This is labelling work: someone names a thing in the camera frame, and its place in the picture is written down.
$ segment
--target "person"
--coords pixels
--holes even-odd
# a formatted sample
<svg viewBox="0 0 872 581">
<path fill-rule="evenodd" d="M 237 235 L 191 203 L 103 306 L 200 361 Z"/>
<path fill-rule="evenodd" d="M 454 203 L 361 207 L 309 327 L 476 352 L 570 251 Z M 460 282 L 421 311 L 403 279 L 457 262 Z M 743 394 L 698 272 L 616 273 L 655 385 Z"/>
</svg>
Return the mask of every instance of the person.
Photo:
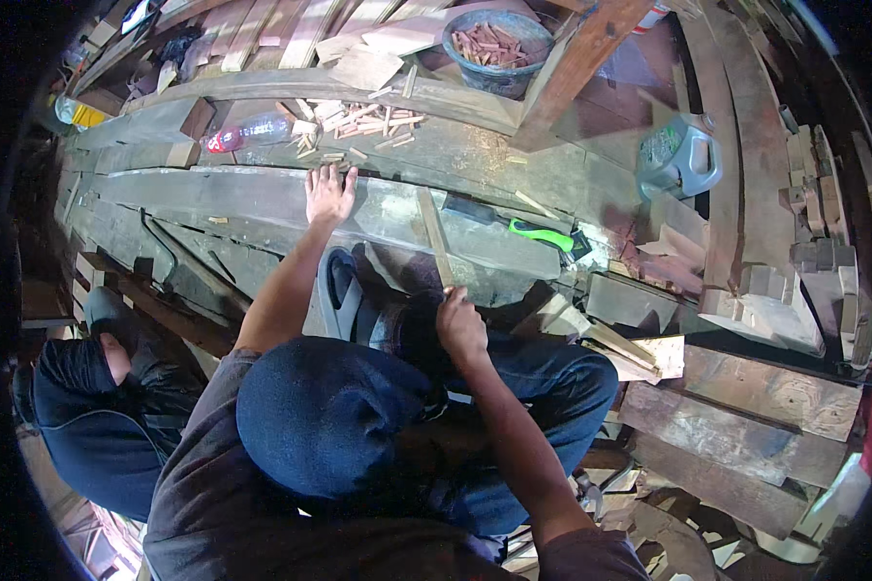
<svg viewBox="0 0 872 581">
<path fill-rule="evenodd" d="M 14 404 L 58 476 L 97 505 L 146 522 L 201 382 L 106 287 L 83 306 L 86 339 L 49 339 L 14 376 Z"/>
<path fill-rule="evenodd" d="M 435 311 L 404 308 L 394 352 L 302 335 L 318 274 L 334 306 L 355 288 L 348 261 L 326 260 L 325 247 L 356 178 L 349 169 L 343 187 L 335 166 L 308 173 L 309 226 L 259 290 L 156 487 L 143 543 L 153 574 L 522 578 L 497 565 L 491 538 L 528 515 L 544 579 L 648 578 L 626 534 L 600 530 L 566 479 L 615 397 L 605 357 L 489 339 L 464 287 Z M 429 363 L 431 376 L 408 362 Z M 433 393 L 450 388 L 473 396 L 475 407 L 458 406 L 477 409 L 491 448 L 428 478 L 401 436 L 449 415 L 425 422 L 442 399 Z"/>
</svg>

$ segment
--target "plastic bucket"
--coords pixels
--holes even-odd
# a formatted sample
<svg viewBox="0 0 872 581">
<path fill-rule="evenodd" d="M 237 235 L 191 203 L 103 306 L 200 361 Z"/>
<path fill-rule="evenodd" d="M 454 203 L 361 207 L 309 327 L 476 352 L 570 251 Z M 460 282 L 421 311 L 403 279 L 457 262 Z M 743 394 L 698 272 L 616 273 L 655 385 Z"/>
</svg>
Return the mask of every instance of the plastic bucket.
<svg viewBox="0 0 872 581">
<path fill-rule="evenodd" d="M 452 46 L 452 33 L 466 31 L 477 22 L 496 24 L 519 40 L 520 50 L 528 55 L 530 64 L 517 69 L 501 69 L 497 65 L 475 64 L 458 54 Z M 453 18 L 442 31 L 442 48 L 462 67 L 465 84 L 508 99 L 523 97 L 530 77 L 543 68 L 552 45 L 552 35 L 541 24 L 511 10 L 472 10 Z"/>
</svg>

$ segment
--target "plastic jerry can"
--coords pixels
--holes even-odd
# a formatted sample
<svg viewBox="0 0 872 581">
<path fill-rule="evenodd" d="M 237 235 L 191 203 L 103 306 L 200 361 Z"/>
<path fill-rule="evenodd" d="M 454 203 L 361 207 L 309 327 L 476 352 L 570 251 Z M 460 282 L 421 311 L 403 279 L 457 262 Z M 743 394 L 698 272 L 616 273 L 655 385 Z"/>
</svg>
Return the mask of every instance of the plastic jerry can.
<svg viewBox="0 0 872 581">
<path fill-rule="evenodd" d="M 648 200 L 651 192 L 665 192 L 682 200 L 720 181 L 721 144 L 711 136 L 713 128 L 707 113 L 678 113 L 643 137 L 636 161 L 639 195 Z"/>
</svg>

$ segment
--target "plastic bottle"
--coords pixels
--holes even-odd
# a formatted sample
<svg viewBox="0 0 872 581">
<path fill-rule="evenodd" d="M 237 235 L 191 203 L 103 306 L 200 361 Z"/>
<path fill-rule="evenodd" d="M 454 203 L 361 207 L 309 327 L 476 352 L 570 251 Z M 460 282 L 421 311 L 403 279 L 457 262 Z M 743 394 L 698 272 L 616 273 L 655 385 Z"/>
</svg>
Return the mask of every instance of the plastic bottle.
<svg viewBox="0 0 872 581">
<path fill-rule="evenodd" d="M 666 192 L 682 200 L 720 181 L 721 144 L 711 136 L 713 128 L 707 113 L 678 113 L 646 135 L 636 161 L 639 195 L 649 199 L 650 192 Z"/>
<path fill-rule="evenodd" d="M 273 111 L 246 117 L 239 124 L 223 127 L 206 139 L 210 153 L 235 152 L 241 147 L 271 145 L 289 141 L 292 125 L 282 113 Z"/>
</svg>

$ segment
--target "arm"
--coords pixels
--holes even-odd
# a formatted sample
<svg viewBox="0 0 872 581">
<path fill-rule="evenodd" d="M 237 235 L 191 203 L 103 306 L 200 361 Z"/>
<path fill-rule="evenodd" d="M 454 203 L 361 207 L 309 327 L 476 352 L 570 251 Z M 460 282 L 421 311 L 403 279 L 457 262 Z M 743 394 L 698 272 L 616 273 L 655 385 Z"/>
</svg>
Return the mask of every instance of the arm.
<svg viewBox="0 0 872 581">
<path fill-rule="evenodd" d="M 491 363 L 484 321 L 465 301 L 466 288 L 449 289 L 447 295 L 436 319 L 440 342 L 477 402 L 501 475 L 530 514 L 537 548 L 571 531 L 595 528 L 546 436 Z"/>
<path fill-rule="evenodd" d="M 304 185 L 310 226 L 258 290 L 255 301 L 245 313 L 234 349 L 264 353 L 300 336 L 320 257 L 333 230 L 352 211 L 358 174 L 358 168 L 350 168 L 343 188 L 336 165 L 311 169 L 307 173 Z"/>
</svg>

